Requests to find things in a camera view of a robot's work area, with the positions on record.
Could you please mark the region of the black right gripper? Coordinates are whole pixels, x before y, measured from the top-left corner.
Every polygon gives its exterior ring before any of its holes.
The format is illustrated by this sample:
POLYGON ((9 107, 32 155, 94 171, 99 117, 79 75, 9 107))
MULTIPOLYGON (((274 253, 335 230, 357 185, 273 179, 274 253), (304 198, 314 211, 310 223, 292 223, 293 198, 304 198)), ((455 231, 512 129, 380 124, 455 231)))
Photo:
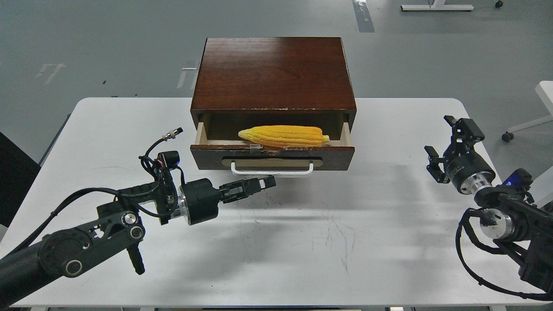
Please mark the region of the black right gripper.
POLYGON ((461 194, 471 194, 473 181, 484 179, 488 184, 494 181, 495 171, 474 151, 476 143, 485 140, 484 132, 470 118, 456 119, 445 115, 444 120, 451 127, 451 143, 441 158, 432 146, 425 146, 429 164, 426 166, 431 177, 439 184, 452 183, 461 194), (445 172, 440 168, 444 163, 445 172))

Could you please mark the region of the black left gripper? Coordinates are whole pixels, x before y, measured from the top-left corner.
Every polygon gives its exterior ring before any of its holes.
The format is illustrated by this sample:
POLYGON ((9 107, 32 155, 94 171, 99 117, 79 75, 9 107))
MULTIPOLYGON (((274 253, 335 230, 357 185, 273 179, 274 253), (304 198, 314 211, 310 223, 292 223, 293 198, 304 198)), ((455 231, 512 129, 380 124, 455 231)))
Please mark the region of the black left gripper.
POLYGON ((184 211, 188 225, 196 225, 219 216, 219 202, 231 203, 242 200, 276 185, 273 176, 241 179, 221 185, 219 190, 215 189, 207 178, 190 181, 178 189, 181 195, 181 210, 184 211))

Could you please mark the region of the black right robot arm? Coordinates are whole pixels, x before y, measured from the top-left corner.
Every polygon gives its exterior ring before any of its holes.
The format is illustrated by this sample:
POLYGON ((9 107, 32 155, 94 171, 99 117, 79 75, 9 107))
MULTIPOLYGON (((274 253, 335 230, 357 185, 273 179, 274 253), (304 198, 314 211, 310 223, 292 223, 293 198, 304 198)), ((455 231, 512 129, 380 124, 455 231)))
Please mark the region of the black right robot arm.
POLYGON ((484 133, 474 120, 445 115, 451 140, 442 156, 425 146, 427 171, 439 184, 451 183, 462 195, 472 195, 477 208, 464 211, 455 233, 458 258, 479 285, 506 295, 537 301, 552 301, 552 204, 539 207, 530 193, 532 176, 523 168, 515 170, 500 185, 492 185, 495 171, 475 150, 484 133), (519 267, 520 279, 541 289, 541 293, 514 292, 494 285, 469 268, 461 249, 467 234, 478 249, 505 255, 519 267))

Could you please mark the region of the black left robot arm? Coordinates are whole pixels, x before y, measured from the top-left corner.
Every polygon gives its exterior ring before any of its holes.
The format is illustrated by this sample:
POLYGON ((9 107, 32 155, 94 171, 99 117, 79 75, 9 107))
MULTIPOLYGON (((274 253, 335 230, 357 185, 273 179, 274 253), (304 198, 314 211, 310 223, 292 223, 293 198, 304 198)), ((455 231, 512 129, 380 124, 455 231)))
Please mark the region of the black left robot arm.
POLYGON ((181 185, 176 187, 172 171, 180 168, 179 153, 170 150, 151 158, 150 152, 180 133, 182 128, 168 132, 140 156, 141 166, 153 178, 152 182, 119 190, 89 187, 75 191, 6 254, 1 259, 1 309, 8 309, 61 277, 79 277, 122 251, 128 253, 136 274, 144 274, 146 269, 139 245, 146 236, 146 228, 140 214, 156 217, 161 225, 178 217, 195 225, 216 218, 219 203, 239 201, 276 185, 275 177, 266 176, 241 179, 215 188, 207 178, 186 182, 181 173, 181 185), (97 207, 96 220, 47 234, 38 240, 65 207, 94 192, 113 196, 113 201, 97 207))

